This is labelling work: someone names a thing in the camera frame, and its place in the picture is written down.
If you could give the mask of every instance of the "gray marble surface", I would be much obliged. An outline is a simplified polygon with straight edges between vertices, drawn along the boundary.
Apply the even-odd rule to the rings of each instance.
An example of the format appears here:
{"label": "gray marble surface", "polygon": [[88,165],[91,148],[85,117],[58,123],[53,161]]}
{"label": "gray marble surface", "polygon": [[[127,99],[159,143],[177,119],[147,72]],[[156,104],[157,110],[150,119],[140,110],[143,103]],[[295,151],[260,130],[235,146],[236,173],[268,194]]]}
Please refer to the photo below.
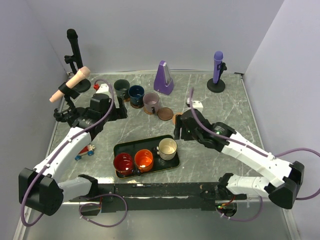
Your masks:
{"label": "gray marble surface", "polygon": [[[145,93],[153,92],[155,74],[91,74],[89,80],[107,80],[113,85],[118,79],[126,79],[131,85],[141,85]],[[261,147],[257,128],[251,113],[240,75],[224,73],[222,79],[226,89],[222,93],[212,93],[207,89],[209,74],[173,74],[174,89],[167,96],[158,93],[163,107],[174,113],[186,110],[186,99],[194,87],[194,100],[203,104],[202,114],[211,122],[224,122],[241,133],[246,139]],[[88,107],[95,90],[91,88],[75,101],[77,107]],[[185,183],[217,182],[224,173],[241,176],[258,176],[254,170],[242,162],[205,148],[196,141],[178,140],[180,165],[177,168],[142,176],[119,179],[113,167],[113,148],[116,144],[170,134],[173,136],[174,124],[171,120],[162,121],[156,115],[148,115],[143,108],[135,109],[125,103],[128,118],[107,122],[92,144],[96,149],[93,156],[83,156],[72,160],[61,181],[87,174],[98,179],[99,183]],[[67,123],[59,123],[53,138],[51,151],[69,131]]]}

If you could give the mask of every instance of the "mug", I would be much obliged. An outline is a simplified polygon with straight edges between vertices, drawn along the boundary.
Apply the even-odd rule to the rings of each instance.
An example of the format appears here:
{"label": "mug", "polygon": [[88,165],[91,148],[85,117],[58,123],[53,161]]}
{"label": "mug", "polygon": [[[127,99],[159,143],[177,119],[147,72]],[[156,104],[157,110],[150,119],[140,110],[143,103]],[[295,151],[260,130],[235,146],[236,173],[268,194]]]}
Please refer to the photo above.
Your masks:
{"label": "mug", "polygon": [[177,142],[172,138],[164,138],[160,141],[156,154],[160,155],[163,160],[171,160],[177,153]]}
{"label": "mug", "polygon": [[144,110],[147,114],[156,114],[159,111],[159,95],[155,92],[148,92],[143,96]]}
{"label": "mug", "polygon": [[134,169],[134,161],[130,154],[122,152],[115,156],[113,160],[115,170],[122,175],[130,175]]}
{"label": "mug", "polygon": [[148,149],[138,151],[134,156],[135,165],[140,171],[147,172],[154,166],[154,156]]}
{"label": "mug", "polygon": [[145,90],[142,86],[133,85],[129,88],[129,96],[130,96],[130,103],[133,107],[141,108],[144,105],[143,97],[145,94]]}
{"label": "mug", "polygon": [[113,87],[117,97],[123,98],[124,102],[129,102],[130,96],[128,91],[130,88],[130,82],[125,79],[119,79],[114,82]]}

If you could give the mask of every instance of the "cream mug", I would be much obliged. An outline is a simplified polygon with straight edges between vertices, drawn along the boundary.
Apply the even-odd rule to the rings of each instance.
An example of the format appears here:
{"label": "cream mug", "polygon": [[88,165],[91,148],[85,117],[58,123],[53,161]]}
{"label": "cream mug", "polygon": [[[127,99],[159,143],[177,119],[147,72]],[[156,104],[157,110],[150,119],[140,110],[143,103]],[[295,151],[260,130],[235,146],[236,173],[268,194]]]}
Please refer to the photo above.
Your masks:
{"label": "cream mug", "polygon": [[164,138],[156,149],[156,154],[160,155],[163,160],[171,160],[177,153],[177,142],[172,138]]}

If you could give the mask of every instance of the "wooden coaster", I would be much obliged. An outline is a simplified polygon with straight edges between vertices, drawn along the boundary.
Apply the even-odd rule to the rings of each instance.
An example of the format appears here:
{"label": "wooden coaster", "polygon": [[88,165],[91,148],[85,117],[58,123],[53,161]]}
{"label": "wooden coaster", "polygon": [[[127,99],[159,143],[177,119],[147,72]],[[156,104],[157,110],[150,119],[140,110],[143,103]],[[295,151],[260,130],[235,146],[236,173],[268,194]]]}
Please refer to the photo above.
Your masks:
{"label": "wooden coaster", "polygon": [[174,125],[176,125],[176,115],[182,115],[182,112],[177,112],[175,115],[173,115],[172,122]]}
{"label": "wooden coaster", "polygon": [[136,105],[133,105],[132,102],[130,102],[130,105],[131,107],[133,107],[134,109],[140,109],[142,108],[144,105],[142,104],[141,106],[136,106]]}
{"label": "wooden coaster", "polygon": [[168,107],[162,107],[158,111],[158,117],[163,121],[168,121],[172,119],[174,112]]}
{"label": "wooden coaster", "polygon": [[144,110],[144,112],[145,112],[146,114],[153,115],[153,113],[152,113],[152,112],[148,112],[148,111],[147,111],[147,109],[146,109],[146,107],[145,107],[145,106],[143,107],[143,110]]}

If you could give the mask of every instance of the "white wall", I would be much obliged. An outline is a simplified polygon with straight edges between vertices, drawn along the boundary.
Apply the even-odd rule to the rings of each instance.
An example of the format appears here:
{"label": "white wall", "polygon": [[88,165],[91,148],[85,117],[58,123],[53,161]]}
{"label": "white wall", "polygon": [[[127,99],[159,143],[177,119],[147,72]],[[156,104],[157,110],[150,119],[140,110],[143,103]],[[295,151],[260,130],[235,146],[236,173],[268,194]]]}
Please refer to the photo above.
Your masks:
{"label": "white wall", "polygon": [[[320,2],[285,0],[244,75],[267,151],[297,147],[320,152]],[[299,197],[320,187],[320,159],[293,153],[305,165]],[[319,239],[320,196],[293,207],[303,240]]]}
{"label": "white wall", "polygon": [[61,61],[67,29],[79,36],[92,72],[212,70],[221,50],[229,72],[244,73],[283,0],[26,0]]}
{"label": "white wall", "polygon": [[18,175],[44,159],[55,124],[49,102],[66,80],[45,32],[24,0],[0,7],[0,239],[19,220]]}

